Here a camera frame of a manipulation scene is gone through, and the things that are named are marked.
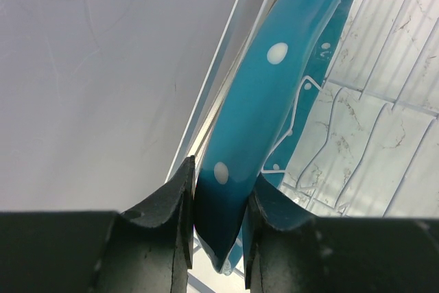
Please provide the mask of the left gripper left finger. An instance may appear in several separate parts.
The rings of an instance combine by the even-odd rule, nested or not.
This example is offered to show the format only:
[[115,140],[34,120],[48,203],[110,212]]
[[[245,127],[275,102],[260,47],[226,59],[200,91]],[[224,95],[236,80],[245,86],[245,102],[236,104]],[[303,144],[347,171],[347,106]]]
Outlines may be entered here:
[[2,292],[185,292],[195,159],[123,213],[1,214]]

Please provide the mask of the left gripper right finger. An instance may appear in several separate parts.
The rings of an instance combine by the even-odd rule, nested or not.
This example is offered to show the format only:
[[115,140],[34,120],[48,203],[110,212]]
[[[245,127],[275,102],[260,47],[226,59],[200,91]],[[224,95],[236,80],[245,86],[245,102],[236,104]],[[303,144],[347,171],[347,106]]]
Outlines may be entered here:
[[437,292],[438,221],[318,217],[259,176],[244,274],[251,292]]

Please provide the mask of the blue scalloped plate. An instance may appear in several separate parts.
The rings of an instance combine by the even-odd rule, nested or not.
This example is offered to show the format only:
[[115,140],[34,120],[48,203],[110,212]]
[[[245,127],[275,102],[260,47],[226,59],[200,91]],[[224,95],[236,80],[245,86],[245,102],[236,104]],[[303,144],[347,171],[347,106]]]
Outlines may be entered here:
[[305,67],[341,0],[277,0],[222,103],[200,166],[194,222],[218,273],[231,269],[247,200],[293,107]]

